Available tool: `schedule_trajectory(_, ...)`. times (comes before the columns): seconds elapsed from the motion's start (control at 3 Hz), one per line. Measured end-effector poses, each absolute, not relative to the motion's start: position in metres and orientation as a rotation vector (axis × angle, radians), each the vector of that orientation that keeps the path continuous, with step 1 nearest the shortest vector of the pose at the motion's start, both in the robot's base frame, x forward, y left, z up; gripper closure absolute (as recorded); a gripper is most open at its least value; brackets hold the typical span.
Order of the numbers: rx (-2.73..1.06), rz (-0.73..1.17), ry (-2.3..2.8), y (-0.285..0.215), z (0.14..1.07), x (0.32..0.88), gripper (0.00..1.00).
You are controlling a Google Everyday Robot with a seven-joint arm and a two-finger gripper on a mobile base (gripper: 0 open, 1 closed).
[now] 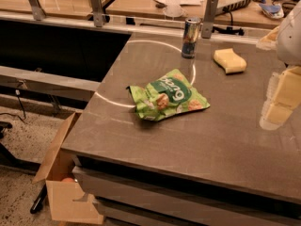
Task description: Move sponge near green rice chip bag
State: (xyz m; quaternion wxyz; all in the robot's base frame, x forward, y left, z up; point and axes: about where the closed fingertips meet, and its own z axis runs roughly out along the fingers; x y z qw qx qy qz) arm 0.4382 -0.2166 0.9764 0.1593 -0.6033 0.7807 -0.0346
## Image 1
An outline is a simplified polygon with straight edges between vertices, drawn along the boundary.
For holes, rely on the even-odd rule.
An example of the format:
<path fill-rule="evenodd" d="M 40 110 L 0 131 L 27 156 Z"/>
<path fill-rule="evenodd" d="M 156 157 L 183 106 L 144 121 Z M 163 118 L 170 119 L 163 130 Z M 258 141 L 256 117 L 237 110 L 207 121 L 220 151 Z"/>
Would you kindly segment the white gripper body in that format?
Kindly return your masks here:
<path fill-rule="evenodd" d="M 301 65 L 301 1 L 279 27 L 277 57 L 286 64 Z"/>

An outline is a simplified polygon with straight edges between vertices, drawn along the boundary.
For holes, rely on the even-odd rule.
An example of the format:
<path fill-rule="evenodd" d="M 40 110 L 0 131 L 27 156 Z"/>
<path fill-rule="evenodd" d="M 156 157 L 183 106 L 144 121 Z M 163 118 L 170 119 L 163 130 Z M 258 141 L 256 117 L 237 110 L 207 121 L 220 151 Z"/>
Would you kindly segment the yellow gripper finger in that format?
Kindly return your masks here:
<path fill-rule="evenodd" d="M 256 47 L 266 51 L 275 50 L 278 31 L 279 27 L 277 26 L 273 30 L 271 30 L 266 36 L 259 39 L 259 41 L 256 44 Z"/>
<path fill-rule="evenodd" d="M 289 67 L 282 73 L 272 73 L 263 104 L 260 126 L 277 130 L 301 105 L 301 67 Z"/>

